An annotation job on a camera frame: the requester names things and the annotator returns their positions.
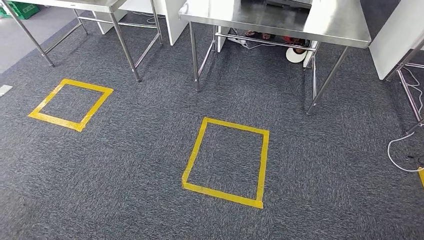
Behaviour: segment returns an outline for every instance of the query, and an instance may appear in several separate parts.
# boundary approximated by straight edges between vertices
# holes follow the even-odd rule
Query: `reflective metal surface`
[[[113,13],[126,1],[127,0],[17,0],[15,2]]]
[[[360,0],[313,0],[309,10],[263,0],[187,0],[181,19],[356,48],[371,42]]]

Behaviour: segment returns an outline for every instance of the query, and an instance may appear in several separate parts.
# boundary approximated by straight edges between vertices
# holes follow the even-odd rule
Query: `white cable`
[[[153,14],[147,14],[147,13],[144,13],[144,12],[138,12],[138,11],[131,11],[131,13],[133,13],[133,14],[135,14],[135,15],[144,15],[144,16],[147,16],[147,17],[151,17],[151,18],[149,18],[149,19],[147,19],[146,20],[146,22],[148,23],[148,24],[155,24],[155,17],[154,17],[154,15]],[[164,19],[165,17],[164,16],[157,16],[157,18],[158,19]]]
[[[412,74],[411,70],[409,70],[408,68],[404,67],[404,69],[406,69],[412,76],[412,78],[415,80],[416,84],[409,84],[407,83],[406,85],[409,87],[413,87],[414,89],[416,89],[419,92],[419,103],[421,104],[421,107],[418,109],[418,113],[421,114],[421,110],[423,109],[423,91],[421,91],[421,89],[417,88],[420,86],[420,82],[418,81],[418,79],[414,76],[414,74]]]
[[[253,47],[248,47],[248,46],[244,46],[244,45],[243,45],[243,47],[245,47],[245,48],[247,48],[247,49],[249,49],[249,50],[254,49],[254,48],[257,48],[257,47],[260,47],[260,46],[275,47],[275,46],[277,46],[277,45],[259,44],[259,45],[253,46]]]
[[[422,100],[423,91],[421,91],[421,89],[417,88],[417,87],[419,87],[419,86],[420,86],[420,82],[417,80],[417,78],[414,76],[414,74],[411,72],[411,70],[409,70],[409,69],[408,69],[408,68],[406,68],[406,67],[404,67],[404,69],[406,69],[406,70],[407,70],[407,71],[411,74],[412,78],[413,78],[413,79],[415,80],[415,82],[416,82],[416,84],[409,84],[409,83],[407,83],[407,84],[406,84],[406,86],[407,86],[407,87],[412,87],[412,88],[414,88],[414,89],[416,89],[417,91],[419,91],[419,92],[420,92],[420,94],[419,94],[419,103],[421,104],[421,106],[419,107],[418,114],[420,114],[420,115],[421,115],[421,110],[423,109],[423,100]],[[400,167],[399,165],[397,165],[397,164],[396,164],[396,162],[395,162],[395,161],[393,161],[392,157],[390,156],[390,146],[392,145],[392,143],[395,143],[395,142],[398,142],[398,141],[402,141],[402,140],[404,140],[404,139],[409,138],[410,136],[414,135],[414,133],[415,133],[415,132],[413,132],[413,133],[411,133],[411,134],[409,134],[409,135],[406,135],[406,136],[404,136],[404,137],[402,137],[402,138],[392,140],[392,141],[390,141],[390,142],[388,143],[388,145],[387,145],[387,155],[388,155],[388,158],[390,159],[390,161],[391,161],[391,162],[392,162],[392,163],[393,163],[396,167],[398,167],[399,169],[401,169],[401,170],[403,170],[403,171],[405,171],[405,172],[410,172],[410,173],[416,173],[416,172],[423,171],[423,170],[424,170],[424,168],[421,168],[420,170],[407,170],[407,169],[405,169],[405,168]]]

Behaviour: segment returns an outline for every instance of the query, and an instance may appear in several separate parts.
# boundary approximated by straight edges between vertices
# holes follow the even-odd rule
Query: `gray floor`
[[[43,7],[23,24],[42,43],[75,19],[72,10],[62,7]],[[36,47],[19,25],[11,18],[0,19],[0,74],[17,63]]]
[[[364,3],[374,36],[388,17],[375,8],[396,6],[376,2]],[[284,48],[227,42],[195,92],[187,29],[175,46],[153,47],[137,83],[114,32],[87,26],[90,35],[79,29],[51,53],[57,67],[33,51],[1,75],[0,84],[14,88],[0,98],[0,239],[421,239],[420,178],[386,154],[414,119],[398,81],[378,80],[367,49],[350,50],[307,116],[311,72],[288,63]],[[211,28],[194,26],[203,55]],[[134,58],[155,35],[123,33]],[[320,80],[342,49],[322,46]],[[27,116],[63,78],[114,89],[82,132]],[[97,97],[64,87],[43,112],[77,121]],[[270,131],[263,209],[182,188],[206,116]],[[208,126],[188,181],[254,196],[260,142],[254,133]],[[406,156],[423,155],[423,144],[420,129],[392,155],[415,169]]]

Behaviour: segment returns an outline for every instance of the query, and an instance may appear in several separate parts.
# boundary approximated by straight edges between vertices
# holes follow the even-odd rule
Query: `yellow tape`
[[[270,141],[270,132],[265,131],[262,140],[262,153],[260,154],[259,177],[257,178],[256,200],[262,201],[265,188],[265,170],[267,169],[268,142]]]
[[[419,174],[419,178],[421,179],[422,186],[424,187],[424,170],[419,171],[418,174]]]
[[[184,183],[182,185],[183,188],[191,190],[193,192],[197,192],[197,193],[201,193],[201,194],[206,194],[212,197],[217,197],[220,199],[225,199],[231,202],[235,202],[235,203],[239,203],[239,204],[243,204],[243,205],[247,205],[247,206],[251,206],[251,207],[255,207],[255,208],[259,208],[259,209],[263,209],[264,208],[264,204],[262,203],[262,201],[258,201],[258,200],[254,200],[254,199],[250,199],[247,197],[242,197],[242,196],[237,196],[237,195],[233,195],[230,193],[226,193],[223,191],[217,191],[217,190],[213,190],[204,186],[199,186],[199,185],[194,185],[191,183]]]
[[[195,163],[196,157],[199,152],[200,144],[202,143],[203,136],[205,135],[206,126],[208,124],[208,118],[205,117],[201,121],[201,126],[199,133],[197,135],[196,142],[194,143],[193,151],[191,151],[190,158],[188,159],[187,167],[185,168],[184,173],[182,174],[182,185],[184,186],[184,183],[187,182],[189,179],[189,174],[193,168],[193,164]]]
[[[97,102],[91,107],[88,113],[82,118],[81,122],[73,122],[73,121],[62,119],[62,118],[50,116],[44,113],[40,113],[41,109],[43,109],[47,105],[47,103],[50,102],[50,100],[52,100],[52,98],[66,84],[103,93],[101,97],[97,100]],[[92,118],[94,113],[100,108],[100,106],[105,102],[105,100],[113,91],[114,90],[112,88],[108,88],[104,86],[98,86],[98,85],[85,83],[81,81],[75,81],[71,79],[63,79],[60,82],[60,84],[28,116],[34,119],[60,125],[62,127],[70,128],[78,132],[81,132],[83,128],[86,127],[86,124]]]
[[[199,152],[199,148],[200,148],[200,145],[202,143],[203,136],[205,135],[205,130],[206,130],[206,127],[208,126],[208,123],[221,125],[221,126],[225,126],[225,127],[229,127],[229,128],[235,128],[235,129],[244,130],[244,131],[249,131],[249,132],[253,132],[253,133],[263,135],[262,151],[261,151],[261,154],[260,154],[259,176],[258,176],[257,189],[256,189],[256,199],[250,199],[250,198],[243,197],[243,196],[237,196],[237,195],[233,195],[233,194],[226,193],[226,192],[223,192],[223,191],[218,191],[218,190],[214,190],[214,189],[211,189],[211,188],[208,188],[208,187],[199,186],[199,185],[195,185],[195,184],[187,182],[187,180],[189,179],[190,172],[191,172],[193,165],[195,163],[197,154]],[[201,122],[200,130],[199,130],[199,133],[197,135],[196,141],[194,143],[194,147],[193,147],[193,150],[191,152],[190,158],[188,159],[187,167],[185,168],[184,173],[182,174],[182,178],[181,178],[182,187],[184,189],[191,190],[193,192],[206,194],[206,195],[213,196],[213,197],[216,197],[216,198],[225,199],[225,200],[232,201],[232,202],[235,202],[235,203],[239,203],[239,204],[263,209],[264,204],[262,202],[262,197],[264,195],[264,187],[265,187],[265,172],[266,172],[266,168],[267,168],[269,139],[270,139],[270,132],[268,130],[258,129],[258,128],[254,128],[254,127],[251,127],[251,126],[245,126],[245,125],[240,125],[240,124],[236,124],[236,123],[232,123],[232,122],[221,121],[221,120],[216,120],[216,119],[204,117],[202,122]]]

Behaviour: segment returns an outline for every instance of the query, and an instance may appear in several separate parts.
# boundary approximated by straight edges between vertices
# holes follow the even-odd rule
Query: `person's foot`
[[[270,40],[271,34],[269,33],[262,33],[262,40]]]

